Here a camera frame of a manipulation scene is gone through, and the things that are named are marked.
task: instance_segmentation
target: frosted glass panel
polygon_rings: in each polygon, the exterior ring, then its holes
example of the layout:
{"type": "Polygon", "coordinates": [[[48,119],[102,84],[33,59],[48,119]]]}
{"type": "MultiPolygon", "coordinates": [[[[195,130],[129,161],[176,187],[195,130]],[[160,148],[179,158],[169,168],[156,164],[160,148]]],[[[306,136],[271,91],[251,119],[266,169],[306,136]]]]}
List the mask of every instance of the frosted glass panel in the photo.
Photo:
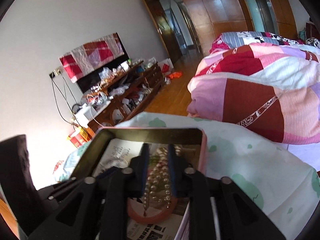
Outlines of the frosted glass panel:
{"type": "Polygon", "coordinates": [[[253,25],[254,25],[254,29],[256,32],[264,32],[264,26],[263,26],[263,21],[261,18],[261,14],[260,14],[260,10],[259,7],[257,5],[256,0],[246,0],[251,17],[252,17],[252,21],[253,21],[253,25]]]}

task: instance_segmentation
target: pearl necklace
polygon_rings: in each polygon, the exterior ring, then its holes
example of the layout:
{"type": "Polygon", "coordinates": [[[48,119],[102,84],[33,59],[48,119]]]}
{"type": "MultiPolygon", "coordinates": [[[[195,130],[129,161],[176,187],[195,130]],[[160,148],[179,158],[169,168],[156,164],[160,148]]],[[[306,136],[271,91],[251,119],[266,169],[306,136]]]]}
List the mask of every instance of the pearl necklace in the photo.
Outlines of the pearl necklace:
{"type": "MultiPolygon", "coordinates": [[[[175,153],[177,156],[181,156],[181,147],[178,145],[174,145],[175,153]]],[[[147,181],[146,187],[143,193],[143,216],[147,216],[147,209],[150,204],[150,197],[153,201],[157,201],[158,203],[165,202],[167,208],[170,207],[171,204],[171,182],[168,168],[168,150],[164,147],[158,148],[154,156],[159,157],[159,161],[153,170],[150,172],[147,181]],[[159,184],[163,182],[165,197],[162,199],[156,195],[156,190],[158,189],[159,184]]]]}

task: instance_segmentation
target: orange plastic bag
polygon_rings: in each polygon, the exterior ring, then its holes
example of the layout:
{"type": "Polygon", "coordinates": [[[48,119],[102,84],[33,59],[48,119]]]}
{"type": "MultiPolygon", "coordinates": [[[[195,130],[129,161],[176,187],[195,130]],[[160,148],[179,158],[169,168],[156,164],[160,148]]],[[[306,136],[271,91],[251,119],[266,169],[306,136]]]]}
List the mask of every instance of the orange plastic bag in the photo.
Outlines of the orange plastic bag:
{"type": "Polygon", "coordinates": [[[180,78],[182,76],[182,71],[173,72],[169,75],[167,75],[167,78],[174,79],[174,78],[180,78]]]}

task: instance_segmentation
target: pink bedding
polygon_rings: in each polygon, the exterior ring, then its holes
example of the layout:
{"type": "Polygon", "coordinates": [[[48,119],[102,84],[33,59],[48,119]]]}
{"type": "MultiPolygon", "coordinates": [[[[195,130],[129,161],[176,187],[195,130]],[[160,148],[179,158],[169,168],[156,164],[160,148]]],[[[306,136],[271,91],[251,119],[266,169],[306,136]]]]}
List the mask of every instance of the pink bedding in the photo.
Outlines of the pink bedding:
{"type": "Polygon", "coordinates": [[[188,85],[188,112],[274,142],[319,143],[319,58],[320,50],[270,43],[219,49],[201,61],[188,85]]]}

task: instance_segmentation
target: metal screw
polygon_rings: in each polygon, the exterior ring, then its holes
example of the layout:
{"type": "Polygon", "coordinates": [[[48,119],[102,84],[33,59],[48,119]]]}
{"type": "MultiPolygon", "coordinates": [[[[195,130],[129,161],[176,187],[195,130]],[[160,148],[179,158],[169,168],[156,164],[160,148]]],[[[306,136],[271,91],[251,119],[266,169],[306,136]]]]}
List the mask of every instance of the metal screw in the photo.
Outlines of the metal screw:
{"type": "Polygon", "coordinates": [[[123,174],[131,174],[131,173],[133,173],[133,169],[131,169],[130,167],[124,168],[122,170],[122,173],[123,174]]]}
{"type": "Polygon", "coordinates": [[[95,181],[96,181],[96,179],[94,177],[86,177],[84,179],[85,184],[93,184],[93,183],[95,183],[95,181]]]}
{"type": "Polygon", "coordinates": [[[196,173],[196,170],[195,170],[194,168],[192,168],[192,167],[189,167],[189,168],[186,168],[186,169],[184,170],[184,172],[185,172],[186,174],[195,174],[195,173],[196,173]]]}
{"type": "Polygon", "coordinates": [[[222,177],[221,182],[228,185],[232,183],[232,180],[229,177],[222,177]]]}

